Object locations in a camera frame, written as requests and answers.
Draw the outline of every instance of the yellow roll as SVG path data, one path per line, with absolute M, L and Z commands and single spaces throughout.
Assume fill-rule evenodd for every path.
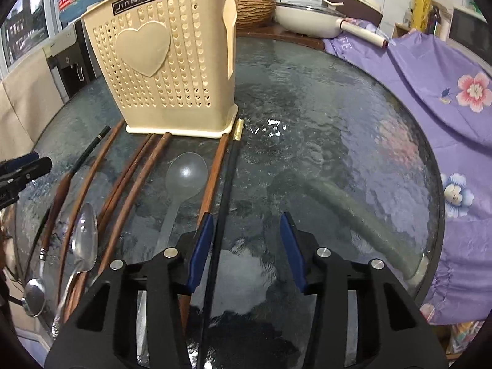
M 431 0 L 415 0 L 410 27 L 418 29 L 421 32 L 425 31 L 431 8 Z

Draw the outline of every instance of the heart emblem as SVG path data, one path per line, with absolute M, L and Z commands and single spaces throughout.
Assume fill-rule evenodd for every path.
M 169 30 L 151 21 L 139 29 L 122 30 L 115 43 L 116 54 L 132 69 L 151 77 L 166 60 L 171 43 Z

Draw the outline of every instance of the basket base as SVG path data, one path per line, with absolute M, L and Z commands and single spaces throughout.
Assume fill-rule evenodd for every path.
M 128 133 L 137 133 L 137 134 L 159 134 L 163 135 L 164 133 L 171 133 L 174 136 L 190 136 L 190 137 L 204 137 L 206 139 L 220 139 L 224 133 L 231 133 L 232 126 L 234 125 L 234 120 L 236 119 L 236 115 L 238 114 L 238 106 L 236 104 L 230 108 L 230 112 L 232 113 L 231 119 L 228 122 L 227 126 L 218 132 L 209 132 L 204 130 L 189 130 L 189 129 L 171 129 L 171 128 L 150 128 L 150 127 L 130 127 L 126 126 L 126 131 Z

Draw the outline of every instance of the pan handle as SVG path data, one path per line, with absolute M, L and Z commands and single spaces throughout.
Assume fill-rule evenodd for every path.
M 372 33 L 371 31 L 367 29 L 363 29 L 361 27 L 358 27 L 357 25 L 354 25 L 350 22 L 347 21 L 341 21 L 340 28 L 342 30 L 345 30 L 348 33 L 351 33 L 357 37 L 360 37 L 361 39 L 364 39 L 368 41 L 369 43 L 374 44 L 375 46 L 378 46 L 380 48 L 387 48 L 388 46 L 388 40 L 386 40 L 384 37 L 379 36 L 375 33 Z

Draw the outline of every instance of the purple cloth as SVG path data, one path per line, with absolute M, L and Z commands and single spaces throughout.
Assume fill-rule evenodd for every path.
M 420 32 L 379 49 L 347 33 L 326 51 L 368 72 L 410 110 L 444 187 L 441 259 L 425 300 L 430 322 L 483 320 L 492 308 L 492 82 L 483 69 Z

